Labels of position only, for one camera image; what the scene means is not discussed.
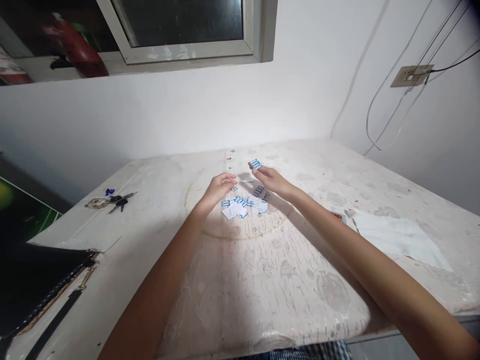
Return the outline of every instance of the stained table surface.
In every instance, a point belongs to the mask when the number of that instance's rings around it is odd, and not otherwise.
[[[39,359],[96,359],[142,280],[211,178],[247,178],[245,162],[276,168],[325,208],[408,219],[438,246],[453,269],[387,254],[453,314],[480,308],[480,217],[329,140],[301,140],[131,161],[32,242],[96,248],[99,267]],[[259,185],[242,183],[235,195]],[[138,192],[124,212],[84,205]],[[272,195],[268,212],[249,209],[228,221],[220,204],[207,218],[170,315],[158,356],[227,359],[351,338],[391,326],[368,294],[290,204]],[[28,353],[80,276],[39,320],[14,339],[10,359]]]

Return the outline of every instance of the hand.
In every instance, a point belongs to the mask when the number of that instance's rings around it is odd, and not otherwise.
[[[290,201],[290,198],[293,196],[296,187],[285,180],[285,178],[280,175],[277,170],[267,166],[254,169],[250,163],[248,163],[248,165],[250,166],[253,176],[260,180],[268,190],[273,191],[285,200]]]
[[[222,201],[225,195],[238,184],[238,182],[234,180],[236,177],[237,175],[224,172],[212,178],[210,185],[198,204],[210,213],[215,205]]]

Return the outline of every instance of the forearm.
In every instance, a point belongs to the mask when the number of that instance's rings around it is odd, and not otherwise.
[[[368,291],[422,358],[468,359],[478,345],[418,282],[302,190],[288,199]]]
[[[99,360],[152,360],[210,211],[197,204],[126,307]]]

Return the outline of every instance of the finger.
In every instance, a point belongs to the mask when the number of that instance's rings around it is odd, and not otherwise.
[[[223,172],[220,175],[215,176],[214,179],[217,179],[221,182],[223,179],[235,179],[236,177],[237,177],[237,175],[235,175],[235,174],[231,174],[231,173],[228,173],[228,172]]]
[[[275,171],[275,169],[273,169],[272,167],[268,167],[265,165],[260,166],[257,170],[261,172],[263,175],[268,176],[269,178],[271,178],[274,175],[274,171]]]
[[[222,183],[222,184],[224,184],[224,183],[234,183],[234,184],[236,185],[236,184],[238,184],[239,182],[236,181],[236,180],[230,179],[230,178],[226,178],[226,179],[223,179],[223,180],[221,181],[221,183]]]
[[[269,181],[268,176],[262,174],[258,169],[253,169],[251,171],[251,173],[253,174],[254,177],[256,177],[258,180],[260,180],[263,185],[267,185],[267,182]]]
[[[228,193],[230,190],[234,189],[235,188],[235,184],[231,181],[227,181],[225,183],[223,183],[221,185],[221,187],[223,188],[223,190]]]

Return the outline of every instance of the keys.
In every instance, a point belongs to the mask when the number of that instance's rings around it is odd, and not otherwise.
[[[110,210],[109,214],[112,214],[115,210],[117,210],[117,208],[120,208],[120,212],[123,213],[125,204],[129,202],[127,198],[130,198],[135,194],[136,192],[131,192],[128,195],[120,196],[120,198],[119,198],[119,195],[112,196],[110,198],[110,202],[112,204],[115,204],[115,207],[112,210]]]
[[[138,191],[131,192],[131,193],[125,195],[125,196],[120,196],[120,195],[110,196],[110,202],[112,204],[116,204],[121,199],[128,199],[128,198],[132,197],[133,195],[135,195],[136,193],[138,193]]]

